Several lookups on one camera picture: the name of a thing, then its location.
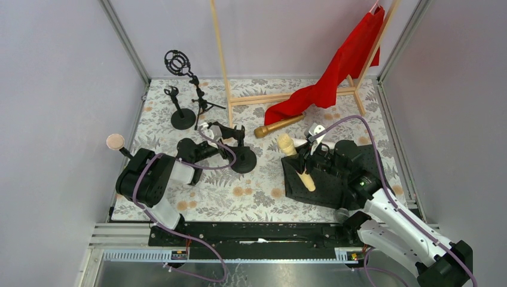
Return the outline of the gold microphone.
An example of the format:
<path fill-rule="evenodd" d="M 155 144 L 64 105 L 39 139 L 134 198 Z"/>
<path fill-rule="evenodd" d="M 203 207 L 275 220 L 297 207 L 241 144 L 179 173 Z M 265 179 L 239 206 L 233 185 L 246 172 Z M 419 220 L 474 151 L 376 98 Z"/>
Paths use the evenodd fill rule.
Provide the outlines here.
<path fill-rule="evenodd" d="M 256 138 L 264 138 L 270 133 L 273 133 L 277 130 L 290 126 L 291 124 L 297 123 L 305 118 L 304 114 L 295 115 L 292 117 L 285 118 L 283 120 L 277 121 L 273 124 L 264 125 L 257 127 L 253 133 Z"/>

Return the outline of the cream yellow microphone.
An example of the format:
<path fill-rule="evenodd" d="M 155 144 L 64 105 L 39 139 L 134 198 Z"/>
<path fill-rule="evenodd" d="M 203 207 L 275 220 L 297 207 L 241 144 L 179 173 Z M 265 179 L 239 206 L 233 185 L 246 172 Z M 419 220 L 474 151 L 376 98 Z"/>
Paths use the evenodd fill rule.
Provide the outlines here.
<path fill-rule="evenodd" d="M 292 138 L 287 133 L 281 134 L 277 138 L 277 144 L 279 149 L 287 156 L 289 164 L 295 169 L 303 185 L 309 192 L 314 192 L 316 190 L 314 180 L 307 173 L 306 166 L 301 156 L 297 153 Z"/>

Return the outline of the black round-base mic stand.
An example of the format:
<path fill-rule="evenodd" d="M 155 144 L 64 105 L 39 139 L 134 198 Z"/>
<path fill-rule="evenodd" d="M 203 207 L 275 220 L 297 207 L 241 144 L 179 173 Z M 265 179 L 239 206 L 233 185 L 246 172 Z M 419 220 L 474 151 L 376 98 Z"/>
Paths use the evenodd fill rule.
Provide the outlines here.
<path fill-rule="evenodd" d="M 133 155 L 131 154 L 131 152 L 125 148 L 125 147 L 121 147 L 119 150 L 118 150 L 123 156 L 127 157 L 129 160 L 133 159 Z"/>

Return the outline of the pink microphone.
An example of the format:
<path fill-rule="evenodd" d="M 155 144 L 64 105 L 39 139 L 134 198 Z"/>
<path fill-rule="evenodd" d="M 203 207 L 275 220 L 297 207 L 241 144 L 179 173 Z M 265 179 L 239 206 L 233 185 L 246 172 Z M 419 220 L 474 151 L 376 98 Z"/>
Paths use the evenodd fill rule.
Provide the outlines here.
<path fill-rule="evenodd" d="M 122 135 L 115 133 L 111 134 L 106 138 L 106 146 L 114 151 L 119 151 L 124 148 L 125 139 Z"/>

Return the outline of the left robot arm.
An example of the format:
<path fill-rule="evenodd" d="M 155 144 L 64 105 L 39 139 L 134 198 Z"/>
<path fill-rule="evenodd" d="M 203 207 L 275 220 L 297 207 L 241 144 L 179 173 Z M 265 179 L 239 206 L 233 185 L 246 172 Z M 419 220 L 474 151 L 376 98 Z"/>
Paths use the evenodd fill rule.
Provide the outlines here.
<path fill-rule="evenodd" d="M 120 173 L 115 191 L 141 208 L 157 226 L 175 230 L 182 215 L 169 202 L 167 187 L 176 183 L 196 185 L 206 167 L 199 162 L 215 155 L 228 161 L 225 168 L 237 173 L 248 173 L 256 166 L 255 154 L 244 145 L 245 128 L 226 127 L 219 122 L 199 125 L 198 132 L 203 142 L 195 143 L 190 138 L 181 139 L 175 156 L 157 154 L 146 148 L 131 154 L 123 143 L 114 144 L 118 134 L 110 135 L 107 144 L 128 158 L 128 163 Z"/>

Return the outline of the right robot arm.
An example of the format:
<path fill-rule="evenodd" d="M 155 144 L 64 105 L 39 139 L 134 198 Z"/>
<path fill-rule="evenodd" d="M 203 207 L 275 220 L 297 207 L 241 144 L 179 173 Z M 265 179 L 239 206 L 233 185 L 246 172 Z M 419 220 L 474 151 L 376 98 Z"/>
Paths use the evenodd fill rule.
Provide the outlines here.
<path fill-rule="evenodd" d="M 361 242 L 382 251 L 416 277 L 420 286 L 463 286 L 478 282 L 473 274 L 473 250 L 427 225 L 392 194 L 373 146 L 339 141 L 333 148 L 307 142 L 296 147 L 297 170 L 315 180 L 337 179 L 340 191 L 359 210 L 347 223 Z"/>

